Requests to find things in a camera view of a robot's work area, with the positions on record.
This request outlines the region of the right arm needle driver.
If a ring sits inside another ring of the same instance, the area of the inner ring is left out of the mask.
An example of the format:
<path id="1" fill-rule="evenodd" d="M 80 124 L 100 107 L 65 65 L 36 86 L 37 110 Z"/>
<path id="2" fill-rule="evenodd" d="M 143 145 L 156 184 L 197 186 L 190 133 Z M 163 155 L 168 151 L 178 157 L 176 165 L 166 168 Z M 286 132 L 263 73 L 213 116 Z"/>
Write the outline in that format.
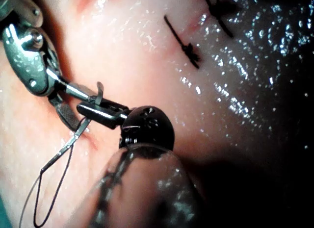
<path id="1" fill-rule="evenodd" d="M 4 28 L 2 40 L 10 65 L 27 90 L 36 96 L 50 95 L 61 70 L 54 45 L 45 31 L 10 24 Z"/>

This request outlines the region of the left arm needle driver jaw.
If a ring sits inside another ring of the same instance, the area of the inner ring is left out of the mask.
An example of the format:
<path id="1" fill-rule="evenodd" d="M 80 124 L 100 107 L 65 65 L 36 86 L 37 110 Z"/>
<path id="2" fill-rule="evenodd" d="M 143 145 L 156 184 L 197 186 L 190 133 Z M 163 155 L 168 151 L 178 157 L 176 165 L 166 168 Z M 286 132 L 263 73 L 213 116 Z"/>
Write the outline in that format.
<path id="1" fill-rule="evenodd" d="M 100 106 L 92 103 L 81 102 L 77 105 L 77 111 L 86 118 L 93 120 L 101 125 L 104 125 L 110 129 L 115 129 L 117 126 L 121 126 L 128 115 L 118 114 L 109 115 L 100 111 Z"/>
<path id="2" fill-rule="evenodd" d="M 100 103 L 100 111 L 109 115 L 130 114 L 127 106 L 102 98 Z"/>

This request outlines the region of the right arm needle driver jaw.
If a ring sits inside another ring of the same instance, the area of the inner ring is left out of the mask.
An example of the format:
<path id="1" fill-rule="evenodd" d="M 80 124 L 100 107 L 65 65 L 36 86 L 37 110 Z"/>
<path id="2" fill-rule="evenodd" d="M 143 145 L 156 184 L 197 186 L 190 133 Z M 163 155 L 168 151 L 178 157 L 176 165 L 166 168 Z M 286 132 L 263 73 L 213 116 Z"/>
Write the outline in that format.
<path id="1" fill-rule="evenodd" d="M 50 94 L 48 100 L 55 108 L 63 124 L 71 131 L 76 131 L 79 126 L 79 120 L 62 97 L 59 94 Z"/>
<path id="2" fill-rule="evenodd" d="M 96 96 L 96 93 L 88 87 L 70 82 L 61 73 L 52 68 L 47 68 L 46 73 L 49 84 L 57 92 L 62 91 L 81 101 L 88 101 L 92 96 Z"/>

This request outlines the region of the left arm needle driver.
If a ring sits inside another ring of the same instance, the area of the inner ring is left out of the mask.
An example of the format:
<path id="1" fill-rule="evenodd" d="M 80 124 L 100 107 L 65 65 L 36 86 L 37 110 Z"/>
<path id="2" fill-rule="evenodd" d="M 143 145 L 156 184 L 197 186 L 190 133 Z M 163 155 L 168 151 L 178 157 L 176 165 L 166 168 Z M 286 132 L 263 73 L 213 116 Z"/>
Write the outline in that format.
<path id="1" fill-rule="evenodd" d="M 135 108 L 121 125 L 120 148 L 148 143 L 172 150 L 174 141 L 175 133 L 169 118 L 155 106 Z"/>

